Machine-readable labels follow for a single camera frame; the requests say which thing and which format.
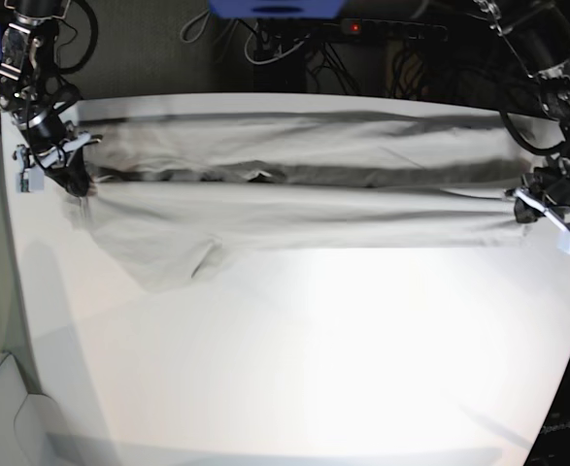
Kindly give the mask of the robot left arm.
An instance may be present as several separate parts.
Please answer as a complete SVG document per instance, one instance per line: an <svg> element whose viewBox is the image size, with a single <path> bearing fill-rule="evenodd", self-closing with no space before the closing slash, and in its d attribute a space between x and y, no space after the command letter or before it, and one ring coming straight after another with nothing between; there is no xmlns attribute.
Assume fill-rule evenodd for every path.
<svg viewBox="0 0 570 466"><path fill-rule="evenodd" d="M501 111L514 141L545 160L511 193L516 220L527 224L546 217L570 234L570 23L554 1L480 1L477 6L537 85L543 112L563 135L552 147L535 147Z"/></svg>

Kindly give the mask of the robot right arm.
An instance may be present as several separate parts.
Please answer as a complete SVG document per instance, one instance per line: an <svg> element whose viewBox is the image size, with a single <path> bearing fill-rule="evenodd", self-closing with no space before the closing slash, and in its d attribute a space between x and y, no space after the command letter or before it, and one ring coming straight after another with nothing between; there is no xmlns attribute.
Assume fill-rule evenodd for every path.
<svg viewBox="0 0 570 466"><path fill-rule="evenodd" d="M56 42L60 23L73 5L88 19L90 35L80 60L62 67L56 61ZM4 6L14 17L1 40L0 112L11 117L24 140L13 153L17 190L39 191L49 179L69 195L84 198L91 186L84 148L101 138L77 130L61 116L82 99L66 77L81 71L94 55L99 39L96 13L86 1L6 1Z"/></svg>

